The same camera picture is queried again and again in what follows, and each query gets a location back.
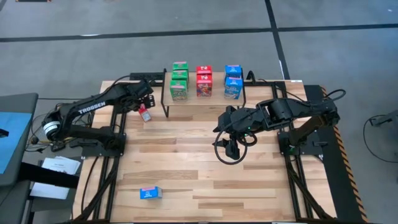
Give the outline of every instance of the gray floor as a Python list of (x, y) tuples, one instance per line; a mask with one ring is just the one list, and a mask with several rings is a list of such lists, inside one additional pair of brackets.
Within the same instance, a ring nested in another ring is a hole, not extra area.
[[(278, 27), (398, 23), (398, 2), (272, 0)], [(0, 37), (112, 34), (162, 30), (270, 27), (261, 0), (79, 1), (16, 3), (0, 11)], [(362, 139), (367, 118), (398, 109), (398, 29), (280, 33), (291, 79), (344, 88), (336, 104), (338, 125), (359, 193), (372, 222), (398, 219), (398, 164), (377, 160)], [(102, 80), (129, 72), (157, 72), (176, 60), (215, 70), (238, 63), (259, 77), (281, 79), (271, 33), (146, 37), (106, 40), (0, 43), (0, 95), (37, 92), (40, 97), (86, 97)], [(36, 114), (57, 101), (40, 100)], [(397, 160), (397, 133), (390, 125), (368, 127), (369, 145), (381, 157)], [(79, 150), (62, 151), (66, 156)], [(53, 154), (27, 154), (35, 162)], [(35, 223), (64, 221), (69, 210), (38, 213)]]

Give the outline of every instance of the red box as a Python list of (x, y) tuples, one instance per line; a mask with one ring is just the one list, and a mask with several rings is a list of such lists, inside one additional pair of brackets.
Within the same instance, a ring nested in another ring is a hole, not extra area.
[(197, 75), (212, 75), (211, 65), (197, 66)]
[(197, 96), (211, 96), (213, 77), (211, 75), (197, 75)]

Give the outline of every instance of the blue box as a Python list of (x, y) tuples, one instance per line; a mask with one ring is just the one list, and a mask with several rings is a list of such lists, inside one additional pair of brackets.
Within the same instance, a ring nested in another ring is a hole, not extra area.
[(228, 77), (242, 78), (242, 67), (240, 65), (225, 65), (224, 82)]
[(241, 78), (227, 77), (225, 81), (225, 98), (239, 99), (243, 86), (243, 80)]
[(162, 198), (162, 189), (156, 186), (139, 189), (139, 198), (140, 199)]

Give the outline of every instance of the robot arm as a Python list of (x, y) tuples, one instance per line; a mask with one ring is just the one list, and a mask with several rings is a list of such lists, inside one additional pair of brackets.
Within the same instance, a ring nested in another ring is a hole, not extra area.
[[(295, 119), (309, 116), (311, 118), (305, 124), (289, 131), (289, 144), (293, 147), (305, 144), (307, 136), (316, 129), (337, 124), (340, 117), (333, 100), (325, 98), (319, 101), (299, 101), (280, 98), (262, 101), (256, 105), (256, 108), (237, 110), (232, 106), (227, 106), (226, 111), (218, 117), (218, 127), (213, 130), (213, 132), (219, 132), (213, 145), (215, 145), (215, 150), (217, 146), (225, 147), (226, 155), (238, 160), (240, 154), (237, 142), (245, 145), (246, 152), (248, 146), (257, 143), (256, 133), (285, 128)], [(218, 141), (224, 131), (229, 134), (229, 140)], [(253, 142), (247, 142), (246, 136), (252, 137)], [(222, 162), (236, 164), (240, 161)]]
[(108, 105), (113, 105), (120, 113), (137, 111), (141, 104), (144, 104), (146, 108), (153, 107), (155, 100), (150, 95), (152, 92), (152, 88), (146, 81), (113, 84), (103, 93), (74, 103), (62, 104), (49, 113), (42, 122), (44, 133), (51, 141), (77, 137), (98, 140), (105, 149), (119, 147), (118, 135), (113, 132), (113, 127), (86, 128), (73, 125), (73, 120)]

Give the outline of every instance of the wooden plank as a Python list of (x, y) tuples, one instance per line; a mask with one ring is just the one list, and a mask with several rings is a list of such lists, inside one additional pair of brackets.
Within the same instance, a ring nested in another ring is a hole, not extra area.
[[(112, 81), (103, 82), (101, 91), (110, 84)], [(306, 99), (302, 83), (286, 81), (286, 86), (288, 91)], [(255, 107), (259, 101), (272, 98), (269, 87), (247, 87), (246, 94), (247, 107)], [(211, 145), (216, 137), (212, 130), (225, 107), (173, 106), (170, 117), (166, 118), (160, 106), (160, 96), (161, 88), (154, 88), (157, 106), (149, 109), (152, 121), (144, 123), (138, 113), (127, 114), (127, 144), (119, 165), (112, 222), (294, 220), (284, 158), (279, 154), (276, 131), (259, 133), (258, 143), (249, 147), (245, 160), (238, 165), (227, 166), (218, 161)], [(111, 112), (110, 106), (97, 110), (93, 126), (109, 125)], [(305, 121), (305, 118), (295, 121), (295, 126)], [(219, 154), (229, 160), (224, 149), (219, 149)], [(302, 156), (302, 160), (308, 189), (325, 211), (335, 216), (323, 164), (313, 156)], [(80, 214), (81, 197), (92, 163), (92, 158), (83, 163), (73, 205), (74, 216)], [(97, 191), (101, 165), (102, 158), (99, 158), (88, 182), (85, 206)], [(154, 185), (163, 188), (163, 199), (140, 200), (139, 189)], [(102, 217), (105, 208), (103, 200)]]

